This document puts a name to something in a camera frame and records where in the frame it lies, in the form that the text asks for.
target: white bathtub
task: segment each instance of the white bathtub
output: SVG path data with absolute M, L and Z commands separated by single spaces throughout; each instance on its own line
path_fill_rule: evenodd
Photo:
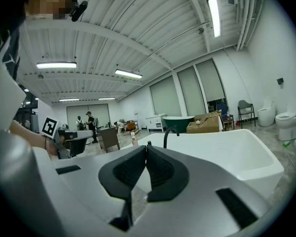
M 163 147 L 163 137 L 164 134 L 151 134 L 139 140 L 138 144 L 147 145 L 151 141 L 153 146 Z M 179 137 L 169 134 L 167 148 L 221 166 L 264 198 L 270 196 L 284 172 L 270 149 L 246 129 L 223 133 L 180 134 Z M 137 185 L 147 193 L 151 190 L 147 169 Z

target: chair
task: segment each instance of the chair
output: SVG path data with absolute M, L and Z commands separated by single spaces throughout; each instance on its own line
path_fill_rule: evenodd
M 220 102 L 219 104 L 216 104 L 216 110 L 222 111 L 222 121 L 224 124 L 228 123 L 228 130 L 229 130 L 229 119 L 227 117 L 227 112 L 229 110 L 229 107 L 224 102 Z M 229 114 L 229 116 L 232 118 L 232 126 L 233 126 L 233 129 L 235 129 L 233 115 Z
M 255 109 L 253 108 L 253 104 L 249 104 L 245 100 L 240 100 L 238 102 L 238 114 L 240 118 L 241 128 L 242 128 L 241 115 L 251 114 L 250 123 L 252 123 L 252 113 L 255 119 L 255 126 L 256 126 L 256 115 L 255 115 Z

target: black metal chair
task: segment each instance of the black metal chair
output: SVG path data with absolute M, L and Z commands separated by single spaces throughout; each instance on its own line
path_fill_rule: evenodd
M 253 113 L 253 117 L 255 119 L 255 126 L 256 126 L 256 115 L 255 115 L 255 109 L 253 108 L 253 104 L 249 104 L 245 100 L 240 100 L 238 102 L 238 114 L 239 114 L 239 118 L 240 118 L 241 128 L 242 128 L 241 115 L 251 114 L 250 123 L 252 123 L 252 113 Z

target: floor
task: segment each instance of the floor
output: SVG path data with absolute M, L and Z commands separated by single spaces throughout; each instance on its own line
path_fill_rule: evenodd
M 284 167 L 284 174 L 280 179 L 278 185 L 274 189 L 272 195 L 268 198 L 268 202 L 275 206 L 279 204 L 283 199 L 288 196 L 296 185 L 296 147 L 293 143 L 284 148 L 281 143 L 277 140 L 277 126 L 273 124 L 268 127 L 261 127 L 258 124 L 254 126 L 254 122 L 246 122 L 243 125 L 244 129 L 251 130 L 262 142 L 274 153 L 278 158 L 282 166 Z M 138 140 L 152 134 L 160 133 L 161 131 L 146 131 L 142 130 L 136 137 Z M 131 136 L 129 133 L 121 133 L 117 135 L 119 140 L 119 145 L 121 148 L 132 143 Z M 109 148 L 109 152 L 117 150 L 117 146 Z M 85 156 L 96 156 L 105 154 L 106 152 L 100 148 L 99 144 L 87 145 L 85 151 L 78 155 L 79 157 Z M 135 187 L 132 191 L 132 201 L 133 201 L 133 218 L 136 220 L 140 214 L 143 212 L 146 204 L 146 194 L 140 188 Z

